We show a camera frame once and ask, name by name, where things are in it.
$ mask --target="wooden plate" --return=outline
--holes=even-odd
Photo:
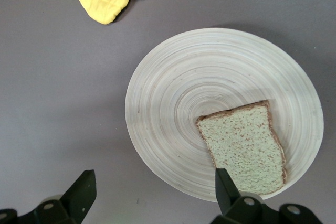
[[[216,201],[215,168],[195,120],[268,99],[287,159],[288,181],[309,168],[322,142],[315,88],[283,50],[255,35],[206,28],[176,35],[141,61],[128,86],[125,117],[136,151],[176,189]]]

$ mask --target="screw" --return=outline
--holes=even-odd
[[[43,209],[44,209],[44,210],[48,210],[48,209],[52,208],[53,206],[54,206],[53,203],[48,203],[48,204],[45,204],[45,205],[44,205]]]
[[[245,198],[244,199],[244,202],[247,204],[247,205],[249,205],[249,206],[253,206],[254,205],[254,200],[253,199],[251,199],[251,198]]]
[[[2,214],[0,214],[0,220],[6,219],[7,217],[7,213],[3,212]]]
[[[290,211],[292,214],[299,215],[301,213],[300,209],[296,206],[290,205],[287,207],[287,210]]]

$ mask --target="gray table surface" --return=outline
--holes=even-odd
[[[0,0],[0,209],[25,214],[95,169],[86,223],[210,223],[216,203],[155,176],[129,138],[124,99],[144,56],[184,31],[227,27],[265,38],[306,71],[324,138],[306,174],[266,200],[296,202],[335,223],[336,1],[130,0],[110,25],[78,0]]]

